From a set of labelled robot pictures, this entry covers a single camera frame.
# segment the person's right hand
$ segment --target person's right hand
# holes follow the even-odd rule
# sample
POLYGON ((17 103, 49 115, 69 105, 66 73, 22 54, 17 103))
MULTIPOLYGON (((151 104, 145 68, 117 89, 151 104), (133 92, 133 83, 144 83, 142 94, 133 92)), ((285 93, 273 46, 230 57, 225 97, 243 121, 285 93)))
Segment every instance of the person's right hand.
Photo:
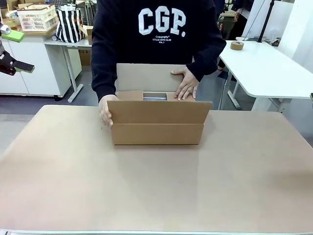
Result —
POLYGON ((234 21, 235 21, 235 22, 237 22, 239 16, 240 16, 240 13, 236 12, 236 13, 235 13, 235 17, 234 17, 234 21))
POLYGON ((111 100, 118 100, 118 98, 114 94, 108 94, 102 97, 99 101, 100 116, 102 117, 104 124, 109 127, 113 125, 113 121, 111 119, 112 114, 109 112, 108 108, 108 101, 111 100))

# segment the cable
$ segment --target cable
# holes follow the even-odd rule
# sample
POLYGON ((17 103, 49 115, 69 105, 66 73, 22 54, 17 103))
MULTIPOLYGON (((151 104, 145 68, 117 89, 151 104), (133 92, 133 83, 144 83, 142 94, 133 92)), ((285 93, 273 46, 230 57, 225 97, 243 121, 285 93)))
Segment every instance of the cable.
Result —
MULTIPOLYGON (((251 26, 250 26, 250 28, 249 28, 248 32, 246 33, 246 36, 245 36, 244 40, 245 40, 245 39, 246 39, 246 37, 248 36, 248 34, 249 34, 249 32, 250 32, 250 30, 251 30, 251 28, 252 28, 252 26, 253 26, 253 24, 254 24, 254 22, 255 22, 256 18, 258 17, 258 15, 259 15, 259 13, 260 13, 260 10, 261 10, 261 8, 262 8, 262 6, 263 6, 264 2, 265 2, 265 0, 263 0, 262 5, 261 5, 261 7, 260 7, 260 9, 259 9, 258 13, 256 14, 256 16, 255 16, 255 18, 254 18, 254 20, 253 20, 253 22, 252 22, 252 24, 251 24, 251 26)), ((226 85, 226 81, 227 81, 227 79, 228 79, 228 76, 229 76, 229 74, 227 74, 227 78, 225 79, 225 82, 224 82, 224 85, 223 85, 222 96, 221 96, 220 105, 219 105, 218 110, 221 110, 221 108, 222 108, 222 103, 223 103, 223 94, 224 94, 224 89, 225 89, 225 85, 226 85)))

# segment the black and white striped bag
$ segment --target black and white striped bag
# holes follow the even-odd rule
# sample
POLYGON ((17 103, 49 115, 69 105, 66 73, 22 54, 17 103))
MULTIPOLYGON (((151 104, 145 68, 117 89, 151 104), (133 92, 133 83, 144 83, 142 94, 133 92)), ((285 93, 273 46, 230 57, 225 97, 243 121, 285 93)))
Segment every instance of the black and white striped bag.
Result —
POLYGON ((57 27, 57 37, 65 43, 76 43, 84 38, 84 33, 80 30, 82 15, 79 9, 73 11, 58 10, 59 23, 57 27))

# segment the black sweatshirt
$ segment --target black sweatshirt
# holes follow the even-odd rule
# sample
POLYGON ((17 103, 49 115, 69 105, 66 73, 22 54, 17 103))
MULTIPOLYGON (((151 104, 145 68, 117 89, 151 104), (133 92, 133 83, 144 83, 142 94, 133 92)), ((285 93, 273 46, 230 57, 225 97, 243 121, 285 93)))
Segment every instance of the black sweatshirt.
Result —
POLYGON ((98 0, 97 5, 91 68, 99 100, 115 94, 116 63, 187 65, 199 81, 217 69, 226 42, 212 0, 98 0))

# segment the white plastic basket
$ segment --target white plastic basket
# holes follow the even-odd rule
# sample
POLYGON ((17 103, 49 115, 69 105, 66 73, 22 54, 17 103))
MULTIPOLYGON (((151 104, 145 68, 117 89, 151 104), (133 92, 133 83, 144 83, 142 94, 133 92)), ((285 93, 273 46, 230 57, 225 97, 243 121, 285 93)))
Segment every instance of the white plastic basket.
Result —
POLYGON ((18 10, 23 31, 47 32, 58 24, 55 6, 52 4, 32 4, 18 10))

